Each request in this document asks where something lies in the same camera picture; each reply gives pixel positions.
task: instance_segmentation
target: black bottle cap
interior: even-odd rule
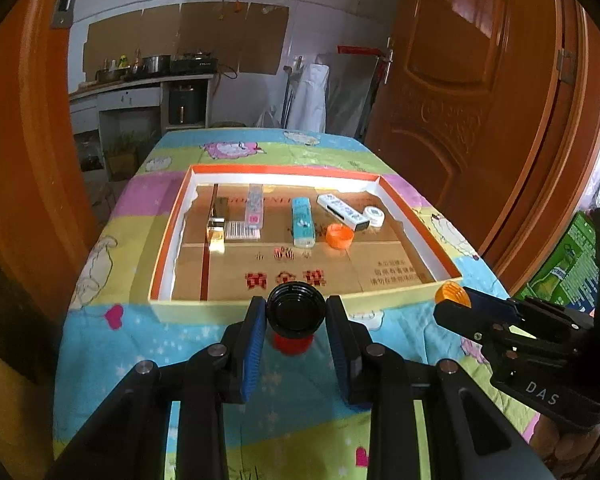
[[[269,324],[277,334],[289,339],[313,334],[324,320],[324,313],[322,294],[303,282],[282,283],[267,300]]]

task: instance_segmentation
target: door hinge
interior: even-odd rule
[[[569,85],[576,81],[576,67],[578,60],[576,53],[571,50],[561,48],[558,51],[558,59],[555,63],[555,69],[558,71],[558,79]]]

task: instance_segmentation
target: cardboard sheet on wall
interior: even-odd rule
[[[288,20],[288,7],[249,5],[240,72],[276,75]]]
[[[211,52],[218,63],[238,69],[247,4],[191,2],[180,9],[179,54]]]
[[[173,55],[178,51],[180,4],[151,7],[142,12],[139,44],[142,57]]]
[[[87,81],[95,79],[96,71],[103,68],[105,59],[119,59],[121,54],[133,59],[138,48],[141,17],[142,10],[135,10],[89,25],[82,57],[82,70]]]

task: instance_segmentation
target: teal rectangular object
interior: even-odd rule
[[[310,248],[315,245],[315,227],[311,216],[311,202],[305,196],[291,201],[294,222],[294,245]]]

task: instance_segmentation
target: green beer box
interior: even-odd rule
[[[533,296],[590,313],[598,294],[595,255],[593,225],[578,212],[549,259],[515,297]]]

